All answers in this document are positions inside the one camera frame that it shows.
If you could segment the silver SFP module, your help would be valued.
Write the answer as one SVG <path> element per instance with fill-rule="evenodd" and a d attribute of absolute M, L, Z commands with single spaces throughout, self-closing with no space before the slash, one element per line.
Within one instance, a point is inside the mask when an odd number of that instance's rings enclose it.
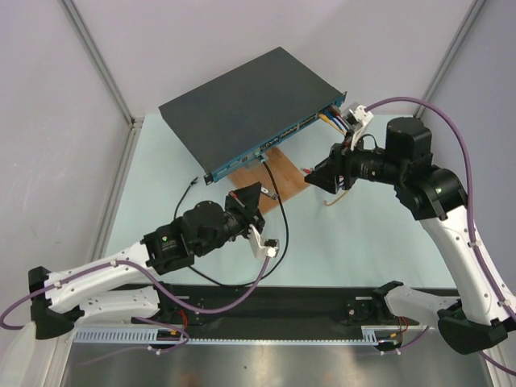
<path fill-rule="evenodd" d="M 277 200 L 278 199 L 278 194 L 277 193 L 272 193 L 271 191 L 269 191 L 265 187 L 261 188 L 261 193 L 263 195 L 265 195 L 267 198 L 270 198 L 272 200 Z"/>

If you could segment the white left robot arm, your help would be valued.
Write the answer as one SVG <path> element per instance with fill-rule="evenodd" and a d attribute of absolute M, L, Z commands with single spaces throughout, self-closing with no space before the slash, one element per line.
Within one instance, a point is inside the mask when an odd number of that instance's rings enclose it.
<path fill-rule="evenodd" d="M 259 209 L 261 194 L 262 185 L 257 182 L 230 191 L 223 205 L 199 202 L 129 248 L 78 268 L 30 270 L 35 337 L 54 339 L 92 318 L 166 323 L 177 315 L 177 306 L 197 314 L 219 314 L 236 307 L 245 296 L 228 306 L 205 309 L 181 300 L 157 277 L 186 268 L 240 236 L 249 241 L 255 258 L 269 263 L 277 246 L 266 244 L 261 236 L 265 225 Z"/>

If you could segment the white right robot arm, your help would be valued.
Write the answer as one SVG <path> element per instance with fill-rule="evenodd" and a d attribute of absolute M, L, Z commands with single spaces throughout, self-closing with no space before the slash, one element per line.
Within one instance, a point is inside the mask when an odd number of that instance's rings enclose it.
<path fill-rule="evenodd" d="M 515 322 L 497 300 L 475 256 L 474 228 L 467 221 L 467 194 L 450 170 L 432 163 L 431 130 L 415 118 L 386 126 L 385 147 L 352 145 L 350 135 L 331 147 L 305 181 L 330 194 L 349 190 L 358 179 L 391 185 L 398 201 L 433 240 L 455 282 L 458 297 L 439 297 L 391 281 L 374 292 L 373 318 L 382 324 L 406 317 L 434 327 L 461 355 L 494 347 Z"/>

